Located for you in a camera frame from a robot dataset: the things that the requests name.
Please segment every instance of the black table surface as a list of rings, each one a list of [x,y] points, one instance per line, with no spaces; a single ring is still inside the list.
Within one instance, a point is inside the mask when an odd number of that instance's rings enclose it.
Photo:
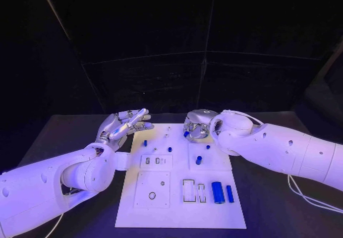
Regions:
[[[264,123],[272,123],[310,134],[292,112],[251,113]],[[95,140],[106,115],[52,116],[19,166],[82,149]],[[183,123],[186,114],[155,114],[153,123]],[[132,135],[119,149],[130,152]],[[108,189],[79,204],[62,217],[50,237],[343,237],[343,214],[310,205],[292,193],[287,175],[272,172],[240,156],[230,157],[246,230],[115,228],[125,172],[115,171]],[[304,194],[343,208],[343,192],[295,177]],[[44,237],[57,218],[17,237]]]

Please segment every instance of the black backdrop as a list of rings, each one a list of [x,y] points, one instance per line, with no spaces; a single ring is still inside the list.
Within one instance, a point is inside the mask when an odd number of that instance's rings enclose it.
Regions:
[[[65,31],[44,0],[4,8],[0,170],[53,114],[288,110],[343,33],[330,2],[52,4]]]

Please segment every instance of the assembly task board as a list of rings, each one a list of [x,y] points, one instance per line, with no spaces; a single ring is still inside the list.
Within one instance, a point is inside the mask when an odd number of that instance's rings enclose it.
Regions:
[[[154,126],[134,134],[115,227],[246,229],[229,155],[210,137],[189,142],[183,124]],[[222,204],[213,198],[216,181],[222,183]]]

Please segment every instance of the large blue cylinder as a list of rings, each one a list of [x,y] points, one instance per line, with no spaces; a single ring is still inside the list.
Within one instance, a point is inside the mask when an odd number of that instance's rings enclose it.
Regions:
[[[216,204],[225,203],[223,187],[220,182],[212,182],[212,191],[213,191],[215,203]]]

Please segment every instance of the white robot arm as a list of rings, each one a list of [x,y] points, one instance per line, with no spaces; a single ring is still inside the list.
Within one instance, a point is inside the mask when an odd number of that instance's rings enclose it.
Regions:
[[[141,121],[150,119],[147,113],[111,114],[85,149],[0,175],[0,238],[36,228],[106,189],[115,169],[127,170],[128,153],[115,152],[127,135],[154,128]],[[70,188],[66,193],[62,185]]]
[[[184,137],[210,134],[220,150],[288,175],[313,179],[343,191],[343,145],[324,141],[289,128],[264,124],[249,115],[225,110],[189,112]]]

